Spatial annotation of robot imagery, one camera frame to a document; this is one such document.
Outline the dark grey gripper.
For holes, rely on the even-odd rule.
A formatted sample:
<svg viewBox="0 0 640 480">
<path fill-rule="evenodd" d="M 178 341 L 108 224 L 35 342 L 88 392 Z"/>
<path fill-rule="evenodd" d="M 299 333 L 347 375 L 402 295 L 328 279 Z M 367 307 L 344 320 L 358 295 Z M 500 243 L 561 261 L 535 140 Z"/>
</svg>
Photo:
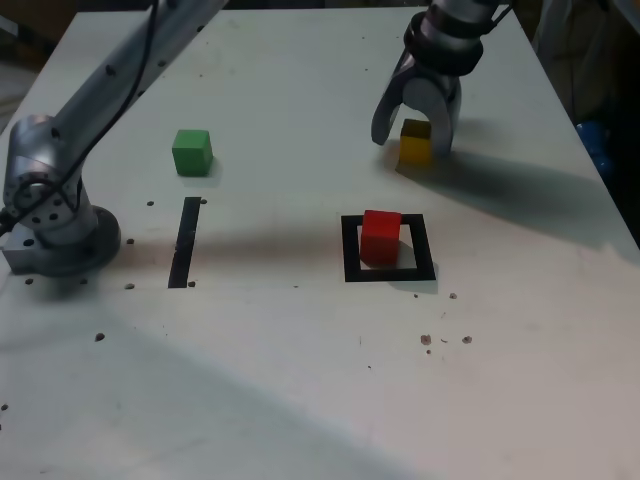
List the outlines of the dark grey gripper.
<svg viewBox="0 0 640 480">
<path fill-rule="evenodd" d="M 386 143 L 398 109 L 404 103 L 430 122 L 432 154 L 448 156 L 461 106 L 458 77 L 474 70 L 483 55 L 483 45 L 479 42 L 469 50 L 454 51 L 430 43 L 407 43 L 405 49 L 374 111 L 371 139 L 379 146 Z M 414 78 L 414 59 L 440 75 Z"/>
</svg>

